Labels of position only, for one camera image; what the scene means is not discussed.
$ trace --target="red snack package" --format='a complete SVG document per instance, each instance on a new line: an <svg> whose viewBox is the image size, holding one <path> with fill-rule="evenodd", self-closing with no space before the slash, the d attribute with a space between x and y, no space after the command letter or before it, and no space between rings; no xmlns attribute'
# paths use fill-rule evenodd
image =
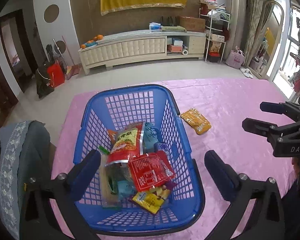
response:
<svg viewBox="0 0 300 240"><path fill-rule="evenodd" d="M123 132L118 134L118 139L108 156L106 166L114 163L128 163L131 157L142 155L144 129L145 123L137 122L130 124Z"/></svg>
<svg viewBox="0 0 300 240"><path fill-rule="evenodd" d="M159 187L175 176L164 151L131 158L128 166L135 187L140 192Z"/></svg>

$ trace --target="wooden box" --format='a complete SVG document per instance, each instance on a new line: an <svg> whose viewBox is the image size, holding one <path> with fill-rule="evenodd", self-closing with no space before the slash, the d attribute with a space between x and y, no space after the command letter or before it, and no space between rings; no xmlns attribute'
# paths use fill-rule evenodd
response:
<svg viewBox="0 0 300 240"><path fill-rule="evenodd" d="M189 32L203 33L205 31L205 19L179 16L180 26Z"/></svg>

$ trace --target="shoe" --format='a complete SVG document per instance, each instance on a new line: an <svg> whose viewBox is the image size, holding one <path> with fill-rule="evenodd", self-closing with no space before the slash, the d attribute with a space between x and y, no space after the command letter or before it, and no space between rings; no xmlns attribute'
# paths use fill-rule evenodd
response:
<svg viewBox="0 0 300 240"><path fill-rule="evenodd" d="M248 68L241 67L240 70L241 70L241 72L243 73L244 76L246 76L248 78L253 78L252 72Z"/></svg>

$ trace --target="tiled floor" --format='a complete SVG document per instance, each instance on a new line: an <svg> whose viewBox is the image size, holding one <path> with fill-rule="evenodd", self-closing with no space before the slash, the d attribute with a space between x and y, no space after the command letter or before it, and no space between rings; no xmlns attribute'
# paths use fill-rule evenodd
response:
<svg viewBox="0 0 300 240"><path fill-rule="evenodd" d="M46 124L51 142L57 144L67 110L74 95L88 91L103 91L146 82L195 78L246 78L240 70L224 64L202 60L151 61L126 64L106 71L97 67L88 76L83 72L72 77L53 93L39 100L33 83L19 99L7 123L38 120Z"/></svg>

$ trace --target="brown wallpaper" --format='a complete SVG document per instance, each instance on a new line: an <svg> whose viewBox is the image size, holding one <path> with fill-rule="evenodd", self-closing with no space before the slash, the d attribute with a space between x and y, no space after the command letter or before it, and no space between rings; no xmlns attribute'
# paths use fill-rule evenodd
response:
<svg viewBox="0 0 300 240"><path fill-rule="evenodd" d="M188 0L185 8L140 8L108 13L101 16L100 0L70 0L74 26L79 43L85 43L98 34L148 29L150 22L161 16L198 17L200 0Z"/></svg>

